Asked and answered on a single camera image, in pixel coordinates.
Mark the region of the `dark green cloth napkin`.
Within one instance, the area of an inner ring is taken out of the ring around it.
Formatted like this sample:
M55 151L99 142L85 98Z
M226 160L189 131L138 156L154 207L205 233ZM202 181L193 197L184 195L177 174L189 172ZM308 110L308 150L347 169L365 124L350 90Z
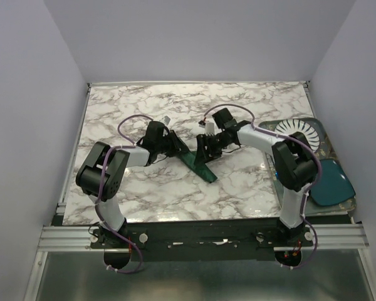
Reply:
M196 164L194 162L196 151L181 152L177 154L177 158L203 181L213 183L217 180L217 176L206 166L205 163Z

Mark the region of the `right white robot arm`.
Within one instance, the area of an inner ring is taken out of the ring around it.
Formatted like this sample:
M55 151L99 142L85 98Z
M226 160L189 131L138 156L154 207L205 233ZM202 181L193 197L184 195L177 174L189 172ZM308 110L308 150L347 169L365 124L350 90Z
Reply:
M255 148L273 157L277 180L283 186L283 204L277 222L276 239L285 246L296 241L305 227L305 205L310 189L320 180L322 166L301 132L283 135L254 125L254 121L236 121L227 108L203 117L199 125L205 133L196 137L194 164L221 157L231 144Z

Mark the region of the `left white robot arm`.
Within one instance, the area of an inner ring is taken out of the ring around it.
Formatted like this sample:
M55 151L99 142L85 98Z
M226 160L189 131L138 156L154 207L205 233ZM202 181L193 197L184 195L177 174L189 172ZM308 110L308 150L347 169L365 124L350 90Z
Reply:
M190 152L175 131L158 121L149 122L145 135L136 144L111 146L96 142L76 175L76 185L89 196L105 232L105 241L114 248L127 239L127 220L117 203L125 170L129 167L147 167L159 155L177 157Z

